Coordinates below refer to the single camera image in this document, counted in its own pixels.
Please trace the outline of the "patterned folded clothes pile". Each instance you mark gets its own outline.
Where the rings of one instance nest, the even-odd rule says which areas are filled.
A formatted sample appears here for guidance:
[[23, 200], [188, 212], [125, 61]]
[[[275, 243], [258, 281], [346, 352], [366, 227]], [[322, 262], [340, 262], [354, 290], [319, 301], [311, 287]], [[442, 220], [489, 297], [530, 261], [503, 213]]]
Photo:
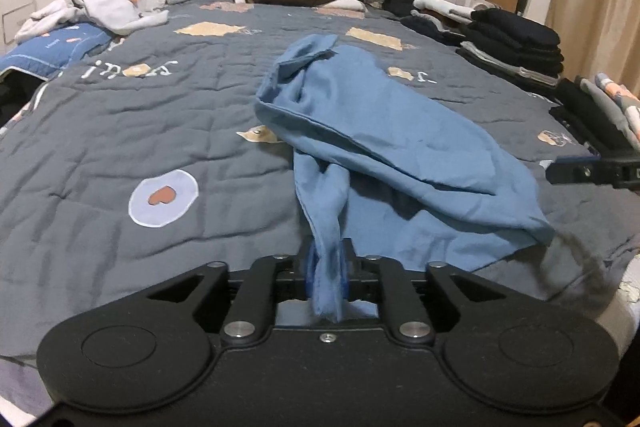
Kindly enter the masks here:
[[593, 81], [564, 78], [556, 85], [554, 96], [605, 150], [613, 155], [639, 154], [639, 139], [631, 131], [626, 116]]

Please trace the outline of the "blue patterned pillow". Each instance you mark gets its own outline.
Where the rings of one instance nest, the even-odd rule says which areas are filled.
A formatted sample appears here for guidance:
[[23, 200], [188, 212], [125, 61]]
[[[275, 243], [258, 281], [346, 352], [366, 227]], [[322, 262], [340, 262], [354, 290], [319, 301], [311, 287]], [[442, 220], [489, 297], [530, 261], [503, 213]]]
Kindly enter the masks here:
[[79, 23], [51, 30], [20, 43], [1, 57], [1, 78], [20, 72], [48, 81], [87, 54], [104, 49], [113, 36], [98, 26]]

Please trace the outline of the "light grey hoodie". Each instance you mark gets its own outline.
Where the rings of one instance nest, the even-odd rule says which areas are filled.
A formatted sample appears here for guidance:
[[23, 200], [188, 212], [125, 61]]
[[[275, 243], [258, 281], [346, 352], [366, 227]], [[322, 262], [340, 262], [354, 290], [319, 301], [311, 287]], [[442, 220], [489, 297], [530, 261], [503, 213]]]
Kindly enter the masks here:
[[32, 12], [14, 36], [20, 44], [51, 30], [78, 23], [93, 24], [116, 36], [168, 22], [168, 11], [140, 11], [130, 0], [54, 0]]

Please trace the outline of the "black folded clothes stack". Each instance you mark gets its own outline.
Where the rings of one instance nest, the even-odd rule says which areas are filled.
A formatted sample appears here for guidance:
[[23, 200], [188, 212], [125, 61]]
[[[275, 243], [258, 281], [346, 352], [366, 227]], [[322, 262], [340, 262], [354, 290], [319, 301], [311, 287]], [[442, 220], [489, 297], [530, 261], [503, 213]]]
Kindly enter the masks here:
[[472, 11], [460, 30], [462, 48], [487, 66], [549, 87], [563, 76], [560, 36], [543, 24], [491, 8]]

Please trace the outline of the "blue shirt garment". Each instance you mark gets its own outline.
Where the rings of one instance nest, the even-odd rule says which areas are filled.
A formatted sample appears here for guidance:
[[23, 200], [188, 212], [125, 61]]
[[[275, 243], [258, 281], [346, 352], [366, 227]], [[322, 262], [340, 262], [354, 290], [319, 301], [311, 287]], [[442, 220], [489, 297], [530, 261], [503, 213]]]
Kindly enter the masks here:
[[294, 152], [314, 238], [307, 288], [322, 319], [344, 317], [349, 249], [408, 270], [442, 261], [475, 271], [552, 242], [521, 161], [334, 35], [292, 43], [262, 80], [255, 113]]

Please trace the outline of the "grey quilted bedspread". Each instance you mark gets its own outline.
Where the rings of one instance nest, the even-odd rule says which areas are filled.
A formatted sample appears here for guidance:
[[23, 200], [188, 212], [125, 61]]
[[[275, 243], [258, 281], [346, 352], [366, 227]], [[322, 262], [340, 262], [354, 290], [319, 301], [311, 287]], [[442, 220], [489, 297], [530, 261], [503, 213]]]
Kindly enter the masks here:
[[384, 18], [197, 3], [66, 69], [1, 140], [1, 354], [32, 364], [55, 325], [220, 261], [245, 270], [312, 236], [294, 152], [262, 124], [256, 93], [295, 41], [334, 35], [390, 78], [488, 132], [530, 171], [549, 245], [474, 272], [596, 317], [639, 251], [639, 199], [553, 185], [544, 164], [586, 150], [548, 96], [488, 74]]

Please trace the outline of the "white folded garment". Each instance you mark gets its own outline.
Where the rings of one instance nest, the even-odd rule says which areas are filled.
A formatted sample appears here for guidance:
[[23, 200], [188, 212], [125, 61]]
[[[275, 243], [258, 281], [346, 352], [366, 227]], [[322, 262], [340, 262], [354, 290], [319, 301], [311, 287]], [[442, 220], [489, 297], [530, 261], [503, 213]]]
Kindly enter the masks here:
[[461, 23], [472, 20], [473, 9], [446, 0], [413, 0], [413, 7], [417, 10], [430, 10]]

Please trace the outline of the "white cartoon bed sheet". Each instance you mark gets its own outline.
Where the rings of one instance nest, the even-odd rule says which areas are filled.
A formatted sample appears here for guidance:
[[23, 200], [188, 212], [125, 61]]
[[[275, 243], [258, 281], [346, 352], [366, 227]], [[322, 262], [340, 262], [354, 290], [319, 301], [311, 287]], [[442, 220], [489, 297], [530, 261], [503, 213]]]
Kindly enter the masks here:
[[597, 318], [612, 337], [621, 358], [630, 347], [639, 329], [640, 317], [640, 260], [629, 262], [620, 285], [608, 307]]

